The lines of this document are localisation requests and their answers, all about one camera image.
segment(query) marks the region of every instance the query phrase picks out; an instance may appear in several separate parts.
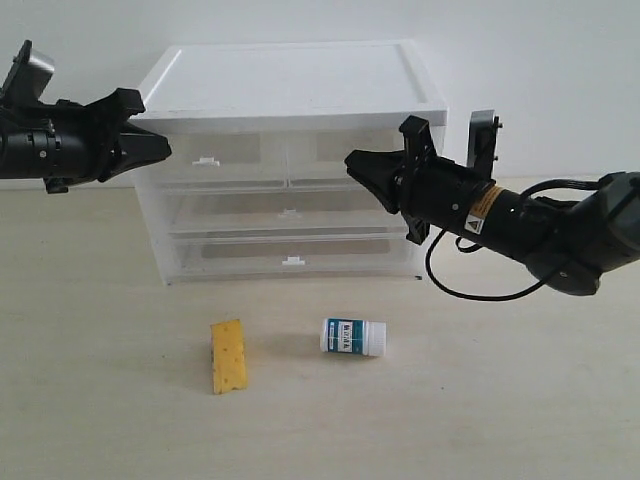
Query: bottle label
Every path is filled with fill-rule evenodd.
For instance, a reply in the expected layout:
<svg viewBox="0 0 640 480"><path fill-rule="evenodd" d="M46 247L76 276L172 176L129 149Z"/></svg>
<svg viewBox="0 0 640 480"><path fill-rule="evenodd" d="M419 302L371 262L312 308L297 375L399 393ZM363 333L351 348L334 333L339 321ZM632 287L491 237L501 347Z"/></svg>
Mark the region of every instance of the bottle label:
<svg viewBox="0 0 640 480"><path fill-rule="evenodd" d="M362 355L364 322L330 318L327 322L327 345L330 352Z"/></svg>

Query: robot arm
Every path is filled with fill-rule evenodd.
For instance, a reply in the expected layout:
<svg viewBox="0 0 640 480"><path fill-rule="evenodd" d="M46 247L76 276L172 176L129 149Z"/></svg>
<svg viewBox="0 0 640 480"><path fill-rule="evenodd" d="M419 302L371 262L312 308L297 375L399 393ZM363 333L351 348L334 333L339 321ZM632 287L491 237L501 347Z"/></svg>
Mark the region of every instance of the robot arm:
<svg viewBox="0 0 640 480"><path fill-rule="evenodd" d="M597 182L551 180L518 194L491 179L499 124L493 112L472 116L467 166L436 153L429 123L411 116L400 127L401 152L354 151L347 172L391 214L409 225L407 239L422 244L429 225L441 228L428 249L426 271L446 293L467 300L507 301L544 285L569 295L593 295L600 277L640 258L640 172L620 172ZM533 195L552 188L592 190L580 202ZM538 283L513 295L486 297L444 286L431 255L447 232L463 252L486 247L523 265ZM460 247L459 240L474 242Z"/></svg>
<svg viewBox="0 0 640 480"><path fill-rule="evenodd" d="M171 155L166 138L128 122L145 111L138 91L46 105L39 98L53 73L53 61L25 41L0 90L0 178L42 178L48 193L64 193Z"/></svg>

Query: table surface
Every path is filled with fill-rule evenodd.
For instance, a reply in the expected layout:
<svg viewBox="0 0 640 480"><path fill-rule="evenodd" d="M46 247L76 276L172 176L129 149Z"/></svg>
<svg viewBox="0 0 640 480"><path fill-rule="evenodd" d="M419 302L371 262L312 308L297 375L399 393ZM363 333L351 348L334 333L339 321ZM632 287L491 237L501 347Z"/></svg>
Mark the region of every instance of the table surface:
<svg viewBox="0 0 640 480"><path fill-rule="evenodd" d="M0 478L637 478L640 265L598 295L479 304L408 279L164 287L132 190L0 192ZM453 286L531 282L491 253ZM379 359L322 354L328 316L386 321ZM240 318L248 390L211 394Z"/></svg>

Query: white top panel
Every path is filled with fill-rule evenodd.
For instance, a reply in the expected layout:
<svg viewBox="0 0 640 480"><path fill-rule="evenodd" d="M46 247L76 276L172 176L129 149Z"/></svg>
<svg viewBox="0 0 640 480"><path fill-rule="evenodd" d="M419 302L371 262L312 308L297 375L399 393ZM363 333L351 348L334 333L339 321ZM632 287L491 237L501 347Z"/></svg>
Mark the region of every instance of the white top panel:
<svg viewBox="0 0 640 480"><path fill-rule="evenodd" d="M446 122L410 41L176 46L140 90L147 112L134 122L162 133Z"/></svg>

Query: white bottle cap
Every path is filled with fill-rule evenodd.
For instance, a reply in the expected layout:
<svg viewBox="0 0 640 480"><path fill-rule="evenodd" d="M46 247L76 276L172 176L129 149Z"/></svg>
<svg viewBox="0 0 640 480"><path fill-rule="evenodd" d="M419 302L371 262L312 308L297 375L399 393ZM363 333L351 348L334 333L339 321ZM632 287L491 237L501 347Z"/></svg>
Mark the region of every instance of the white bottle cap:
<svg viewBox="0 0 640 480"><path fill-rule="evenodd" d="M368 322L367 335L368 353L371 357L382 357L387 350L387 324L381 322Z"/></svg>

